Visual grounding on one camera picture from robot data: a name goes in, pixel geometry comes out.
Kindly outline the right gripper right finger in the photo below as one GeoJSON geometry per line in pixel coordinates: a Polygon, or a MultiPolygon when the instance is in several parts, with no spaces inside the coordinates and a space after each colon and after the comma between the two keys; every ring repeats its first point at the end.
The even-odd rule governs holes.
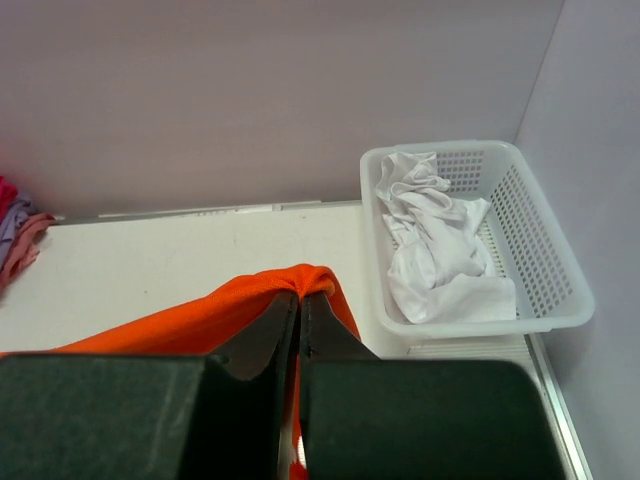
{"type": "Polygon", "coordinates": [[[383,360],[322,293],[302,304],[299,418],[312,479],[562,479],[542,399],[503,360],[383,360]]]}

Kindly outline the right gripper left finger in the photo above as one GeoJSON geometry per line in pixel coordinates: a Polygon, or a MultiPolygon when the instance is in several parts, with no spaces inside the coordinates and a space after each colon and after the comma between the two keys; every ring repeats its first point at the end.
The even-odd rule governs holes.
{"type": "Polygon", "coordinates": [[[204,358],[181,479],[276,479],[299,335],[299,298],[266,310],[204,358]]]}

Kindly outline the orange t-shirt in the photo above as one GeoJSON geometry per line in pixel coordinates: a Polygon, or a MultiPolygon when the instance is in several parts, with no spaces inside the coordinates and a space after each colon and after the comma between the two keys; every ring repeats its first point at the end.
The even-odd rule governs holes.
{"type": "Polygon", "coordinates": [[[324,294],[341,325],[325,339],[327,351],[347,358],[374,359],[362,344],[344,292],[331,269],[299,264],[231,279],[209,295],[126,323],[77,342],[55,353],[208,354],[254,323],[280,293],[289,297],[285,312],[303,300],[324,294]]]}

